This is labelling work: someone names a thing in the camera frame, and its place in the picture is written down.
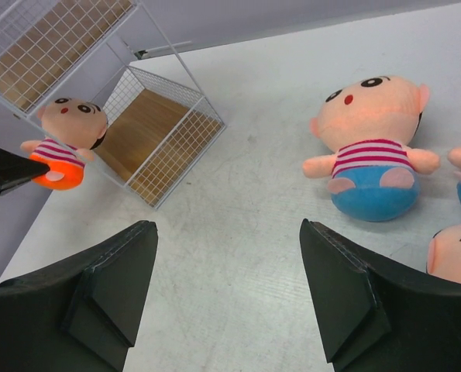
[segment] wire cage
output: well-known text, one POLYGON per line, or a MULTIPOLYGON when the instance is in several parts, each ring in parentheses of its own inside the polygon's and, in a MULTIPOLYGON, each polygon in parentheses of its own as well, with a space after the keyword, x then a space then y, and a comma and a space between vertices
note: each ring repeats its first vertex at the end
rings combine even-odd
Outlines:
POLYGON ((30 112, 135 7, 133 0, 0 0, 0 96, 30 112))
POLYGON ((154 208, 225 128, 202 93, 134 66, 104 110, 110 127, 96 153, 154 208))
POLYGON ((115 89, 109 91, 109 81, 96 95, 109 95, 104 110, 110 126, 95 149, 102 161, 92 165, 158 208, 225 124, 144 0, 0 0, 0 103, 86 161, 40 128, 36 112, 103 45, 122 68, 115 89), (197 90, 127 65, 109 45, 136 11, 147 14, 197 90))

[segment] gray wall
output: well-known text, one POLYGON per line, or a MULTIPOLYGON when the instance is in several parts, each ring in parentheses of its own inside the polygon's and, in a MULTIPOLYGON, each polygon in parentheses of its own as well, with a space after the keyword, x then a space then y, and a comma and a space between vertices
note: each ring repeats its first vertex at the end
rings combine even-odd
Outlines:
MULTIPOLYGON (((182 50, 251 40, 461 0, 144 0, 172 43, 182 50)), ((126 25, 137 50, 164 45, 149 21, 126 25)))
MULTIPOLYGON (((16 119, 0 105, 0 147, 21 153, 22 141, 42 138, 37 129, 16 119)), ((36 184, 25 184, 0 198, 0 276, 23 240, 50 192, 36 184)))

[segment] plush doll head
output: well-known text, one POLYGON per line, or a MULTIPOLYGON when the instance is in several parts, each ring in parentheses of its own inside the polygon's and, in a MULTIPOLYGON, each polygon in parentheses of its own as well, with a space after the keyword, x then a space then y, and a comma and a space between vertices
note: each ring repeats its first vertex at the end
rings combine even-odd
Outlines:
POLYGON ((95 104, 77 98, 58 98, 40 108, 42 127, 68 146, 94 149, 108 129, 106 114, 95 104))
POLYGON ((461 225, 437 232, 430 242, 429 274, 461 284, 461 225))
POLYGON ((332 93, 311 131, 333 152, 373 138, 407 145, 430 97, 426 85, 397 76, 372 77, 332 93))

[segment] orange pants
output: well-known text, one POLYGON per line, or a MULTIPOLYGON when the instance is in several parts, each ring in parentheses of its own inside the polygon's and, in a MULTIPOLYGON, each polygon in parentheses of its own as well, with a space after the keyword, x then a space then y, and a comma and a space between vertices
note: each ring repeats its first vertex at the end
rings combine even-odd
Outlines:
POLYGON ((37 184, 50 188, 52 190, 70 190, 71 188, 77 187, 81 184, 84 179, 84 168, 78 165, 70 164, 60 160, 44 159, 36 153, 30 154, 30 159, 40 161, 41 163, 47 164, 50 169, 54 172, 59 172, 64 175, 59 181, 50 181, 46 178, 46 175, 33 178, 32 181, 37 184))

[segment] white table surface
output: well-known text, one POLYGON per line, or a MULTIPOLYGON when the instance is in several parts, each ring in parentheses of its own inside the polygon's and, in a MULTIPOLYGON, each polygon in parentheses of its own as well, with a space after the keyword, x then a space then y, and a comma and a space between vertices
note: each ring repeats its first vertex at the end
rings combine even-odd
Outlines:
MULTIPOLYGON (((185 53, 229 125, 158 212, 88 167, 54 192, 2 280, 51 264, 140 220, 157 223, 157 262, 125 371, 322 372, 325 363, 301 262, 301 220, 419 270, 428 241, 461 223, 452 167, 423 177, 403 218, 355 222, 301 163, 327 153, 308 120, 332 91, 379 74, 432 89, 412 146, 461 146, 461 4, 185 53)), ((136 63, 185 84, 174 57, 136 63)))

